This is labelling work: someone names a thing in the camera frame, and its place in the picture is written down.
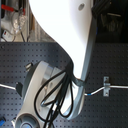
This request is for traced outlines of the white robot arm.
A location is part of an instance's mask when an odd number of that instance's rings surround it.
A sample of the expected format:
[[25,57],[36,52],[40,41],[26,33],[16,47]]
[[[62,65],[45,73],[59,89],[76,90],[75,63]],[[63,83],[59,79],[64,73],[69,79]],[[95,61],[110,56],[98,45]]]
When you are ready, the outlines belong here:
[[68,120],[81,112],[85,80],[95,42],[93,0],[29,0],[31,11],[44,31],[67,53],[60,70],[40,61],[29,68],[17,90],[23,105],[14,128],[53,128],[60,115]]

